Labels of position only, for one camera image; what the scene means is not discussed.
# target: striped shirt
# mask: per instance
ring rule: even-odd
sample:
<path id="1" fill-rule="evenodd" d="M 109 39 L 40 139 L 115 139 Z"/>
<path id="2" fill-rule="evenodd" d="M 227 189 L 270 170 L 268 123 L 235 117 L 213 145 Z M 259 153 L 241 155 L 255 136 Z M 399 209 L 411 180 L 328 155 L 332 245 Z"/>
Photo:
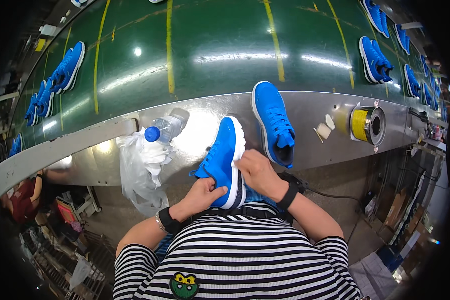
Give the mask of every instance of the striped shirt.
<path id="1" fill-rule="evenodd" d="M 246 203 L 275 214 L 265 203 Z M 308 238 L 277 217 L 203 216 L 174 238 L 158 264 L 127 245 L 115 260 L 114 299 L 358 299 L 347 244 Z"/>

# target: adhesive container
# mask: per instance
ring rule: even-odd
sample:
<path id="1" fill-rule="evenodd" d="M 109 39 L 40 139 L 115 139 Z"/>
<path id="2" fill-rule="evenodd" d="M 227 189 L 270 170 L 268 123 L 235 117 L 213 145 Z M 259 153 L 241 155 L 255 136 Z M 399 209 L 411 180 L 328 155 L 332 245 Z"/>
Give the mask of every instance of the adhesive container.
<path id="1" fill-rule="evenodd" d="M 380 107 L 357 106 L 350 117 L 350 128 L 356 139 L 378 146 L 387 129 L 385 113 Z"/>

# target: plastic water bottle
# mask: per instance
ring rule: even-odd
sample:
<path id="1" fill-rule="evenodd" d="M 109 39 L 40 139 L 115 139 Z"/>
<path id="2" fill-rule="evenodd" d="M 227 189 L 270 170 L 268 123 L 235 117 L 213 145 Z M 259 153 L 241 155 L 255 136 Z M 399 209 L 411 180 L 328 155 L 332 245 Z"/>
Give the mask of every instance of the plastic water bottle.
<path id="1" fill-rule="evenodd" d="M 182 132 L 183 127 L 185 127 L 185 120 L 179 115 L 159 117 L 153 121 L 151 127 L 145 130 L 145 139 L 166 145 Z"/>

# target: cartoon patch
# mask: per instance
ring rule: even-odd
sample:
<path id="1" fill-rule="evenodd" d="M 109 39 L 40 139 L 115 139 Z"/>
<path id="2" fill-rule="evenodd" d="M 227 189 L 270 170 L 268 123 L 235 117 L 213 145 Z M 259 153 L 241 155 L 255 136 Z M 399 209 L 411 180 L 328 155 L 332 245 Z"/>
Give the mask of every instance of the cartoon patch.
<path id="1" fill-rule="evenodd" d="M 198 293 L 199 284 L 195 275 L 185 277 L 182 273 L 175 273 L 170 278 L 170 289 L 178 300 L 189 300 Z"/>

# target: red shirt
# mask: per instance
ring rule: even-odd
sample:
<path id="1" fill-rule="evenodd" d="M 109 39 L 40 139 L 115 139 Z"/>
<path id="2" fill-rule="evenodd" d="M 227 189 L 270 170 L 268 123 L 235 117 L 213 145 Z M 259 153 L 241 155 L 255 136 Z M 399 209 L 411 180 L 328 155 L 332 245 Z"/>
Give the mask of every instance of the red shirt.
<path id="1" fill-rule="evenodd" d="M 31 203 L 30 198 L 33 196 L 35 190 L 35 178 L 33 180 L 26 179 L 13 196 L 10 198 L 13 205 L 13 219 L 18 224 L 25 224 L 35 219 L 38 207 L 35 209 Z"/>

